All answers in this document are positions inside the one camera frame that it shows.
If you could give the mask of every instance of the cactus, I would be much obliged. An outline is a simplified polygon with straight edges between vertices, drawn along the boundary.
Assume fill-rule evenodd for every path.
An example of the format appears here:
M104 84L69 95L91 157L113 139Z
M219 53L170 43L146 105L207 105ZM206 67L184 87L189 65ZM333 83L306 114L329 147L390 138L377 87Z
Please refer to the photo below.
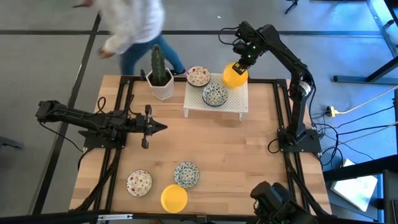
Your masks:
M153 86L165 86L171 79L170 74L166 74L164 65L164 53L158 45L152 49L152 58L150 60L152 65L152 75L150 76L150 83Z

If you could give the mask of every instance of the person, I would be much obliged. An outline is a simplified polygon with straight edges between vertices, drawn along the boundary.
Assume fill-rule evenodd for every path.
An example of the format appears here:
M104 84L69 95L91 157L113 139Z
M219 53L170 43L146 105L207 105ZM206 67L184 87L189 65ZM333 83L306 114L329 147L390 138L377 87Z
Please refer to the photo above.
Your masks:
M86 7L93 4L94 0L83 1ZM154 45L159 45L173 66L172 75L185 73L177 53L161 34L164 24L162 0L95 0L95 4L113 34L100 48L99 57L120 55L122 75L133 75L136 62Z

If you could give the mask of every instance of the wooden tabletop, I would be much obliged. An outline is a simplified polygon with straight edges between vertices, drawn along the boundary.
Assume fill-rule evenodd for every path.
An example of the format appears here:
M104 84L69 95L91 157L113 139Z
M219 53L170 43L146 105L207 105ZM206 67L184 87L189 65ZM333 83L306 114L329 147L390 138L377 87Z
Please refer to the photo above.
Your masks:
M119 80L119 76L103 78L99 97L106 97L108 111L113 110ZM188 203L180 213L254 215L254 200L249 194L258 183L266 180L287 187L282 153L267 151L267 144L277 137L278 128L272 85L249 83L249 113L242 122L237 114L211 111L192 110L189 117L184 118L185 85L185 82L175 82L173 97L160 101L152 96L148 83L134 82L132 110L143 113L145 105L150 104L154 119L168 128L149 138L149 149L141 148L142 134L128 135L121 152L111 211L166 213L160 204L160 195L166 186L174 184L177 165L191 161L199 168L200 180L187 189ZM305 121L308 123L308 120L306 112ZM277 149L275 142L271 150ZM330 212L319 161L312 154L300 155L306 186L317 202ZM93 190L103 156L104 149L94 149L83 158L70 208L79 206ZM133 197L126 190L127 177L137 169L147 170L153 179L150 192L143 197ZM101 208L106 193L104 190Z

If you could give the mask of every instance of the decorative ceramic bowl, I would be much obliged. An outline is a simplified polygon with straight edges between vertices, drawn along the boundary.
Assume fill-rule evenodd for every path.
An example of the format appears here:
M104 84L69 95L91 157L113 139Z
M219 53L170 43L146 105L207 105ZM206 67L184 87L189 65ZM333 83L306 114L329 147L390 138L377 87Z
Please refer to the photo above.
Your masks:
M152 187L152 177L145 170L135 170L127 178L126 187L132 196L144 196Z
M210 72L203 66L194 66L187 72L187 82L194 87L203 87L210 82Z
M199 181L199 169L192 162L180 163L174 171L174 181L182 188L195 186Z
M228 91L219 83L210 83L203 89L202 98L209 106L221 106L228 99Z

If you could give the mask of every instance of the yellow bowl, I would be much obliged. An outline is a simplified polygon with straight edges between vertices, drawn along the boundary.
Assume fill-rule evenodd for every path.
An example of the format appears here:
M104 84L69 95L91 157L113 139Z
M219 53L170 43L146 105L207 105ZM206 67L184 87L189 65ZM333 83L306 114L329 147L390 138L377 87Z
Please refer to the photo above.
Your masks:
M249 73L247 70L244 71L242 75L236 73L232 68L234 64L235 62L227 65L223 72L224 84L228 88L237 88L242 86L248 80L249 77Z
M187 201L187 192L177 184L172 184L166 187L160 197L160 202L162 203L164 210L170 213L181 212L187 205Z

